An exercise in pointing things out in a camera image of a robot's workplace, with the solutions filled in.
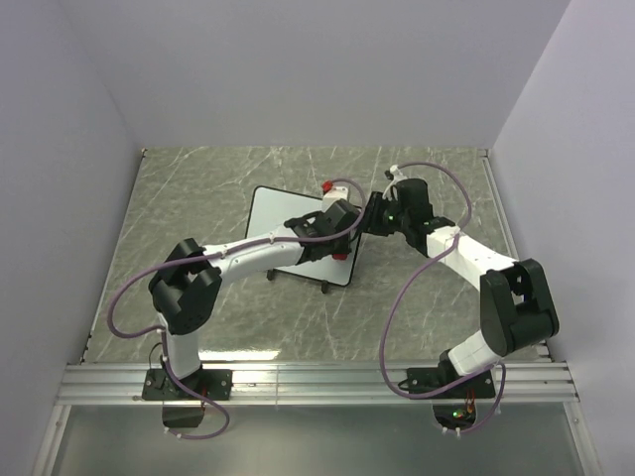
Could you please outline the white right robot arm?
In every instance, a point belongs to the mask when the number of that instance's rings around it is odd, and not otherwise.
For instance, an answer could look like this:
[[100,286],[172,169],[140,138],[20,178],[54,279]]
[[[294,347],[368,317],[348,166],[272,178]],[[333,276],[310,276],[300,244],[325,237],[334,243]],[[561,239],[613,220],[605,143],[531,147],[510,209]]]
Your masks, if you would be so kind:
[[430,264],[445,265],[479,294],[478,330],[441,355],[431,378],[392,385],[393,393],[411,399],[460,396],[502,358],[558,334],[560,321],[542,265],[497,253],[435,215],[424,180],[405,178],[372,192],[361,229],[375,236],[402,234]]

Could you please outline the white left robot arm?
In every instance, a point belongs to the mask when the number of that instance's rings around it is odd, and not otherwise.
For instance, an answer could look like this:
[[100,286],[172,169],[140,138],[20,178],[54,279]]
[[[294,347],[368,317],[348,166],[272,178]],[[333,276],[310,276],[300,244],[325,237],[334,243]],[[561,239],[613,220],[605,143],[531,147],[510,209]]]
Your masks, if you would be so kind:
[[165,385],[179,399],[200,387],[198,330],[211,318],[220,291],[253,274],[315,262],[349,251],[349,235],[363,211],[341,198],[325,211],[293,217],[251,239],[202,247],[185,240],[149,284],[166,327]]

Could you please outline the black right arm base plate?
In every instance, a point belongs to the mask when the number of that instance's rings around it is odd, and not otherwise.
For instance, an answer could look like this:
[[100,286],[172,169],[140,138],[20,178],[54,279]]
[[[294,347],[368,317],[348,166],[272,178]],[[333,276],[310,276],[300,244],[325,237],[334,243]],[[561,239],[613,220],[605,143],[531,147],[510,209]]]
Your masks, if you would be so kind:
[[496,390],[492,373],[487,370],[459,384],[456,374],[433,367],[411,367],[398,386],[410,395],[433,392],[432,399],[462,400],[467,398],[492,399]]

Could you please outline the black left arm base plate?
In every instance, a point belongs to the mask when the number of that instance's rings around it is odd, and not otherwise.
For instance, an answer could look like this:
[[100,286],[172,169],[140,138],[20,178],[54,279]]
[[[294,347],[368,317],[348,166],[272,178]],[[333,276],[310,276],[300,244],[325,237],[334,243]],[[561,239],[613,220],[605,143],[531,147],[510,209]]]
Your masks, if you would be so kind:
[[[213,401],[228,401],[232,388],[233,372],[229,369],[199,369],[182,379],[190,391]],[[193,400],[193,396],[179,387],[161,368],[146,373],[141,399],[143,401]]]

